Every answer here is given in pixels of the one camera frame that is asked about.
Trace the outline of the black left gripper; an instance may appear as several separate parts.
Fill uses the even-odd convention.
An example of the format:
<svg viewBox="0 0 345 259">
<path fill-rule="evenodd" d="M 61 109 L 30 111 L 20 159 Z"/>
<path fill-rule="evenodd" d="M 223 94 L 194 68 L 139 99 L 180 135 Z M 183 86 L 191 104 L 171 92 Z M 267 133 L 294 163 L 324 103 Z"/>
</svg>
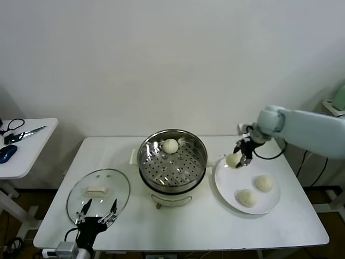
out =
<svg viewBox="0 0 345 259">
<path fill-rule="evenodd" d="M 101 217 L 85 217 L 92 199 L 83 203 L 81 211 L 76 212 L 75 224 L 77 225 L 79 235 L 77 237 L 78 247 L 92 247 L 97 235 L 107 230 L 107 225 L 112 225 L 117 219 L 117 199 L 113 202 L 109 213 Z"/>
</svg>

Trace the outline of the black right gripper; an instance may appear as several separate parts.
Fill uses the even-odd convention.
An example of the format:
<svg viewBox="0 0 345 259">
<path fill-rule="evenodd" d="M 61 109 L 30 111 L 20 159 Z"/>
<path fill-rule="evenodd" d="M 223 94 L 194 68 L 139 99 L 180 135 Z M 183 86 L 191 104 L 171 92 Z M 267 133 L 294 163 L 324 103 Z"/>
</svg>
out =
<svg viewBox="0 0 345 259">
<path fill-rule="evenodd" d="M 233 154 L 241 151 L 242 157 L 236 165 L 236 168 L 247 166 L 251 163 L 253 158 L 253 152 L 258 147 L 258 143 L 253 141 L 250 137 L 242 138 L 236 142 L 236 146 L 233 150 Z"/>
</svg>

